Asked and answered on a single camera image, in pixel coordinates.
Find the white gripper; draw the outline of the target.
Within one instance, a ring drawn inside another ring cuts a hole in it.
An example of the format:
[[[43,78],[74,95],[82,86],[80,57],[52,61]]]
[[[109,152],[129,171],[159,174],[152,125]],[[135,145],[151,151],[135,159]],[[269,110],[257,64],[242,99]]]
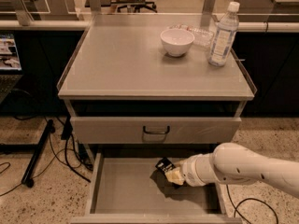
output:
[[[176,161],[175,166],[177,168],[166,172],[165,176],[169,182],[176,185],[182,186],[186,181],[192,187],[200,187],[216,182],[209,154],[198,154],[186,160]]]

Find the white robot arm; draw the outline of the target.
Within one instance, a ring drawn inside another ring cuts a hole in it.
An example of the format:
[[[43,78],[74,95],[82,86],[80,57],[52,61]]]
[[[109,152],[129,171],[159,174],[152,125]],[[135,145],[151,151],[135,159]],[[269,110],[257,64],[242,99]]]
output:
[[[212,153],[190,156],[165,176],[171,183],[192,187],[261,181],[299,198],[298,162],[269,158],[235,143],[222,143]]]

